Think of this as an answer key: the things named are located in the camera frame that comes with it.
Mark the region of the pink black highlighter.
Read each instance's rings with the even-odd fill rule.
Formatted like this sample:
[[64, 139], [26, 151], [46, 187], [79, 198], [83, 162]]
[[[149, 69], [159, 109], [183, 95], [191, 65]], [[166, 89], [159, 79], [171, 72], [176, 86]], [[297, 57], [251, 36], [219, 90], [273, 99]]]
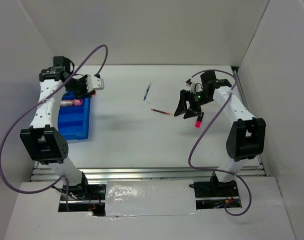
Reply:
[[204, 116], [204, 113], [201, 112], [200, 115], [197, 117], [196, 122], [195, 122], [195, 127], [196, 128], [200, 128], [201, 127], [203, 116]]

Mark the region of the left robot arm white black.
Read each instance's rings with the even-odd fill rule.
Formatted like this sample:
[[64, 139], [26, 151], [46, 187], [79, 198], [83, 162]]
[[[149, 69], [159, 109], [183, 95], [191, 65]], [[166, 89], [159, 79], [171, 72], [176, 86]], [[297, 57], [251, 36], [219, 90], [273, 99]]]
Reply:
[[40, 72], [41, 105], [30, 126], [21, 130], [20, 138], [32, 160], [65, 176], [65, 192], [83, 200], [90, 195], [90, 186], [85, 174], [70, 160], [68, 143], [58, 131], [60, 104], [66, 91], [74, 92], [76, 98], [91, 97], [104, 88], [104, 81], [99, 74], [73, 78], [74, 67], [70, 59], [55, 56], [53, 66]]

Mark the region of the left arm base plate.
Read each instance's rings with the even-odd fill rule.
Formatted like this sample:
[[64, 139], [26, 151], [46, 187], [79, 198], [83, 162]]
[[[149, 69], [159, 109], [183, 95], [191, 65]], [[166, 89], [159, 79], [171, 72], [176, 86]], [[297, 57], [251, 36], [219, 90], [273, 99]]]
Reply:
[[55, 188], [60, 196], [58, 212], [91, 212], [94, 216], [103, 217], [105, 211], [105, 184], [90, 184], [88, 192], [81, 195], [75, 195], [69, 191], [66, 195], [66, 186]]

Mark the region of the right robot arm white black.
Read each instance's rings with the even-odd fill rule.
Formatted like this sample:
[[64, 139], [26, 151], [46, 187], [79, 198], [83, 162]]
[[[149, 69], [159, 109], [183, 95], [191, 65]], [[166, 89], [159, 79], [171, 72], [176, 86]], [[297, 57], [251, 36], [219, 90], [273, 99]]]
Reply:
[[198, 73], [200, 82], [194, 82], [192, 78], [186, 81], [189, 89], [180, 91], [174, 116], [196, 118], [195, 127], [199, 128], [204, 116], [201, 107], [215, 102], [220, 106], [218, 113], [224, 113], [228, 118], [231, 125], [226, 140], [229, 159], [214, 172], [216, 180], [210, 184], [212, 194], [221, 196], [227, 191], [227, 183], [234, 180], [245, 164], [263, 152], [266, 123], [243, 105], [234, 93], [234, 84], [227, 79], [218, 79], [215, 73], [213, 69], [203, 70]]

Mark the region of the pink eraser tube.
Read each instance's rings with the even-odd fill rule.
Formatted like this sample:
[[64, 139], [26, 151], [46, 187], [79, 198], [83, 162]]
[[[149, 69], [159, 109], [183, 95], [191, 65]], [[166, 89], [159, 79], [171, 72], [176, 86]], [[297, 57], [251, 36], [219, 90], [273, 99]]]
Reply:
[[60, 107], [79, 107], [83, 104], [82, 99], [61, 100]]

